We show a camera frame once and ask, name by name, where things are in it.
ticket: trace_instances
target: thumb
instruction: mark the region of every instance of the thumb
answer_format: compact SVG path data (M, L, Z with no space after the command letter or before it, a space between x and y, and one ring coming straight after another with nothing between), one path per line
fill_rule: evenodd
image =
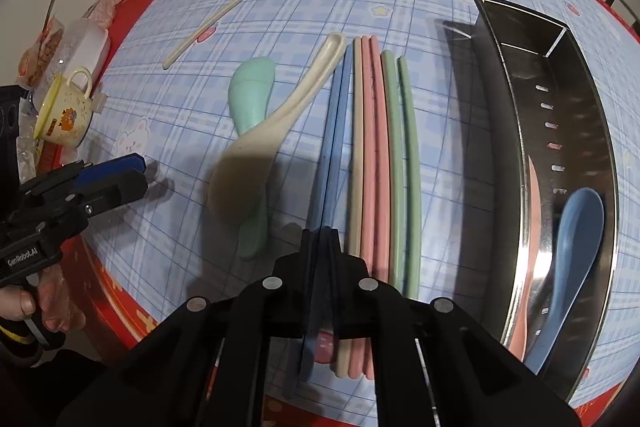
M0 317L21 321L36 311L36 304L28 291L8 286L0 288Z

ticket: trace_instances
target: blue spoon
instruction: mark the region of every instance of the blue spoon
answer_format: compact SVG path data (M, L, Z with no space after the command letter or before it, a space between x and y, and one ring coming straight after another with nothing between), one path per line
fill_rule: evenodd
M569 309L593 266L603 230L602 199L592 188L578 188L567 200L560 216L554 289L548 317L524 359L524 364L536 375L549 356Z

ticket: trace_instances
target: yellow stripe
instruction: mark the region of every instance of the yellow stripe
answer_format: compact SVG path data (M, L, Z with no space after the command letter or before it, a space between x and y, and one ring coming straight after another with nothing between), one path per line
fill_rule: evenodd
M8 336L12 341L19 344L31 344L35 340L32 335L21 337L20 335L16 335L13 331L5 330L2 326L0 326L0 331Z

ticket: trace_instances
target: pink chopstick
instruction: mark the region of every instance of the pink chopstick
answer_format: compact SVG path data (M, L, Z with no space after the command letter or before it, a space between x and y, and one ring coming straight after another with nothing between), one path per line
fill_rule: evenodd
M360 40L362 45L362 93L364 114L364 174L362 183L362 234L360 257L373 273L373 250L376 229L376 115L373 100L373 74L369 39ZM360 378L365 360L365 339L353 339L349 360L349 378Z
M371 63L373 89L376 98L376 241L373 259L373 277L382 282L389 280L389 251L391 248L391 173L389 167L389 136L386 124L385 83L382 78L382 60L376 36L372 36ZM367 341L364 373L373 380L371 343Z

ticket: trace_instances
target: metal tray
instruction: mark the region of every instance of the metal tray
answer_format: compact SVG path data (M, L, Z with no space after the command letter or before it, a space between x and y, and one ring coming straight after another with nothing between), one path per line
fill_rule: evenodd
M591 187L605 206L600 251L539 373L564 399L600 334L617 258L618 184L600 97L568 26L503 0L474 0L472 32L494 154L494 250L483 326L508 345L522 304L529 254L529 164L538 175L542 233L529 296L527 349L543 326L553 284L554 232L567 197Z

